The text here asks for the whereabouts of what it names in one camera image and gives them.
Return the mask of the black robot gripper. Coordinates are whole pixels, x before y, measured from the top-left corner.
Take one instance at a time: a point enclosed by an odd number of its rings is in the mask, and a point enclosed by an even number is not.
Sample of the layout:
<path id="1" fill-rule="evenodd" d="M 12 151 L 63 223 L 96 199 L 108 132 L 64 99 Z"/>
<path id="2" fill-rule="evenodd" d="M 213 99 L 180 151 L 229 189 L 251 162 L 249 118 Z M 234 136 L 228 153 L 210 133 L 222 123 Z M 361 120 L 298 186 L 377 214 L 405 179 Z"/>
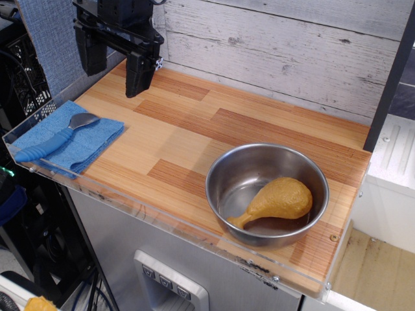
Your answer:
<path id="1" fill-rule="evenodd" d="M 107 48 L 126 56 L 126 96 L 150 87 L 154 64 L 161 64 L 164 38 L 153 27 L 153 8 L 164 1 L 73 1 L 75 37 L 88 76 L 107 68 Z"/>

